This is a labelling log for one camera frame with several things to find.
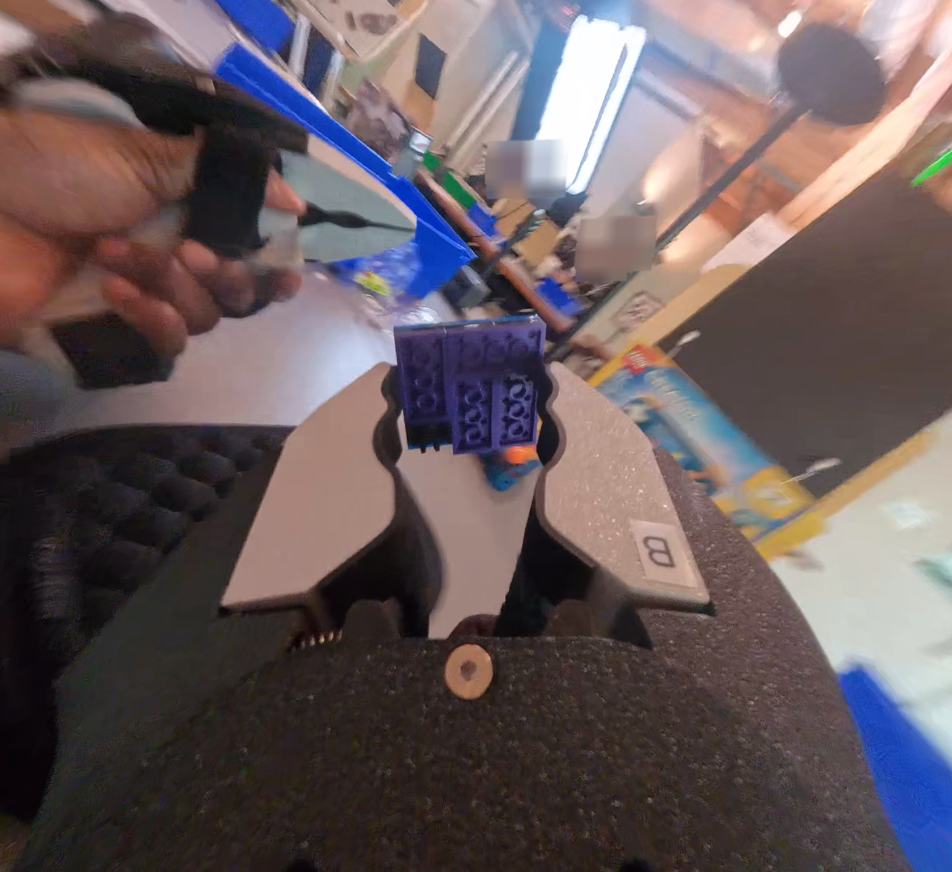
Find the blue brick controller model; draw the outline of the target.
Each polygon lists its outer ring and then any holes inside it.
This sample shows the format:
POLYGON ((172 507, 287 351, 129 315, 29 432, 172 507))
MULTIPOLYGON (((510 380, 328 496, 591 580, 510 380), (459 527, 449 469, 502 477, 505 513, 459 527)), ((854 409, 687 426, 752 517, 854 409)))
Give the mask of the blue brick controller model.
POLYGON ((478 458, 487 483, 500 493, 515 487, 531 472, 541 467, 535 445, 492 450, 479 454, 478 458))

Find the black dimpled foam pad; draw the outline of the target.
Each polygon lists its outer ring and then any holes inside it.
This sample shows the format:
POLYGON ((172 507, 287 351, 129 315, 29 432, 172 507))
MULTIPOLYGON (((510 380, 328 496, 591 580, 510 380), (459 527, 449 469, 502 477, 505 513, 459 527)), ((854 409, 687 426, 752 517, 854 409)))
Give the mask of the black dimpled foam pad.
POLYGON ((222 520, 290 426, 121 426, 1 469, 1 808, 30 823, 53 769, 55 683, 199 523, 222 520))

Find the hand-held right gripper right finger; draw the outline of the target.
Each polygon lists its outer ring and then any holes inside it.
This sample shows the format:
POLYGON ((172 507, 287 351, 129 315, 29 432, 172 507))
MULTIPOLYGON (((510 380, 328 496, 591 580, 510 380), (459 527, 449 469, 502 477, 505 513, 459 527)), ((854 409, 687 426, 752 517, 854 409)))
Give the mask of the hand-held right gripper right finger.
POLYGON ((707 612, 711 596, 642 429, 560 364, 540 437, 554 434, 535 511, 543 534, 587 570, 608 604, 707 612))

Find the black backdrop board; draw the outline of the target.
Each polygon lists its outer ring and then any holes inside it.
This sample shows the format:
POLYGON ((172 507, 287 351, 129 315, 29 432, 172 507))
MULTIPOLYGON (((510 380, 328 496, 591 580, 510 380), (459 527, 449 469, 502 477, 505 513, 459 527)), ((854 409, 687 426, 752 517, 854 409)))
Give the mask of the black backdrop board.
POLYGON ((951 406, 951 218, 888 165, 690 319, 677 365, 816 498, 951 406))

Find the small blue brick plate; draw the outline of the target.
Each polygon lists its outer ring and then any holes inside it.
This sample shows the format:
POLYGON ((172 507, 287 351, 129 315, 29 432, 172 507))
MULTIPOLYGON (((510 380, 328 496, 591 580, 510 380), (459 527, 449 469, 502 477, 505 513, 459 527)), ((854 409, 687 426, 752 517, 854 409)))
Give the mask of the small blue brick plate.
POLYGON ((463 375, 449 390, 455 455, 487 454, 537 442, 537 380, 508 372, 499 378, 463 375))

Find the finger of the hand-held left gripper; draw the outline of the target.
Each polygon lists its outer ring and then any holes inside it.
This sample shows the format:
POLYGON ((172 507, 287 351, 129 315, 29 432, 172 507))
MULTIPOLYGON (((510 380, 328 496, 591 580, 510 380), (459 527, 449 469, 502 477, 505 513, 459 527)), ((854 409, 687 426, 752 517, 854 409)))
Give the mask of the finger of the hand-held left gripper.
POLYGON ((415 236, 415 223, 375 223, 360 219, 356 227, 339 220, 303 224, 291 213, 264 210, 258 221, 263 248, 255 251, 257 267, 301 267, 306 262, 338 262, 370 257, 399 247, 415 236))
POLYGON ((279 150, 277 170, 304 201, 300 228, 415 228, 415 219, 377 191, 307 154, 279 150))

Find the clear bag of green bricks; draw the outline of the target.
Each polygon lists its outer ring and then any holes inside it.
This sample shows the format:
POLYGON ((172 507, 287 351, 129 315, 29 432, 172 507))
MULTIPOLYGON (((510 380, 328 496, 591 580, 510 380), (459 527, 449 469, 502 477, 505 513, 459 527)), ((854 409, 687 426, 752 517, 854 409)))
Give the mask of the clear bag of green bricks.
POLYGON ((356 261, 352 283, 359 289, 363 310, 373 325, 389 331, 439 322, 438 311, 411 289, 420 272, 419 254, 411 241, 356 261))

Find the large blue brick plate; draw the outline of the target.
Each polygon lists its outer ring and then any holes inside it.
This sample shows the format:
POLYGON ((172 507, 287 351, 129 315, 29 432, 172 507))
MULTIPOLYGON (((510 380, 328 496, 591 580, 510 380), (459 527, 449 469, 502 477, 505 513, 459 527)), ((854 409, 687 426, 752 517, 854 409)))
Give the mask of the large blue brick plate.
POLYGON ((537 380, 539 397, 545 331, 535 314, 397 327, 397 378, 409 448, 452 450, 449 390, 463 375, 526 373, 537 380))

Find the black disc stand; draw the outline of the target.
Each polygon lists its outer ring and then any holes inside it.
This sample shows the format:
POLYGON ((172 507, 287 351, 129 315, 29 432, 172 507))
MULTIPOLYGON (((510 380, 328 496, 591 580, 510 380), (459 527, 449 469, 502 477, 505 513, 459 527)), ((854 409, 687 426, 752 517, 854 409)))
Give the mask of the black disc stand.
POLYGON ((802 117, 836 127, 868 125, 880 116, 887 100, 887 79, 875 53, 837 25, 812 22, 795 29, 780 46, 777 72, 789 107, 670 223, 656 240, 657 251, 706 212, 802 117))

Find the blue and yellow toy box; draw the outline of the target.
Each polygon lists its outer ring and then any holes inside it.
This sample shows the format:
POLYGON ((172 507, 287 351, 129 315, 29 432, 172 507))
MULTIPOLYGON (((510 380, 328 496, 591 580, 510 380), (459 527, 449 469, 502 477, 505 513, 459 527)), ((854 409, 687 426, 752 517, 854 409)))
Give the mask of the blue and yellow toy box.
POLYGON ((824 532, 815 497, 659 348, 631 345, 589 384, 667 452, 766 560, 824 532))

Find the studio light panel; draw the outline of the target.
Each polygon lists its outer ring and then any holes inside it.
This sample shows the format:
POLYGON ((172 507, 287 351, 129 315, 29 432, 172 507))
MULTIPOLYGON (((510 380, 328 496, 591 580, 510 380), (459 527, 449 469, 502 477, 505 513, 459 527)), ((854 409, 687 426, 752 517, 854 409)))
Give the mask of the studio light panel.
POLYGON ((579 16, 569 28, 535 134, 558 144, 566 194, 588 191, 648 41, 637 24, 579 16))

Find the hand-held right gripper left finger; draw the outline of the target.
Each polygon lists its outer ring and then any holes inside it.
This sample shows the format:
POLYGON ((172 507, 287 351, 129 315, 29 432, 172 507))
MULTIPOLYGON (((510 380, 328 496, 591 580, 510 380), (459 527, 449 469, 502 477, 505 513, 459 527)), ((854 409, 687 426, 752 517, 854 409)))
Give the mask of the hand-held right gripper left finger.
POLYGON ((359 601, 429 616, 444 561, 398 468, 396 367, 376 364, 284 442, 220 601, 224 613, 344 616, 359 601))

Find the person's left hand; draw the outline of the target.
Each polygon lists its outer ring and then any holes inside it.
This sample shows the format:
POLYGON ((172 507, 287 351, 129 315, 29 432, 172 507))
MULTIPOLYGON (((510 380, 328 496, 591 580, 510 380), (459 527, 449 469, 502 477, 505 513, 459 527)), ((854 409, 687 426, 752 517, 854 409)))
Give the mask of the person's left hand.
POLYGON ((223 317, 290 300, 296 269, 255 275, 244 262, 184 240, 172 250, 132 244, 128 232, 194 185, 201 132, 170 137, 64 115, 2 112, 1 345, 26 329, 93 264, 108 307, 163 358, 223 317))

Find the dark toy box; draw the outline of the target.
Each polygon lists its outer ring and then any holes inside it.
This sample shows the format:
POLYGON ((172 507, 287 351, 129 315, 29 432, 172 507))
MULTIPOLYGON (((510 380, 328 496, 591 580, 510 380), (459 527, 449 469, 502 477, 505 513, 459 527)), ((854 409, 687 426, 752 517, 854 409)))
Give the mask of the dark toy box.
POLYGON ((388 165, 397 162, 416 131, 387 92, 366 78, 353 97, 344 127, 388 165))

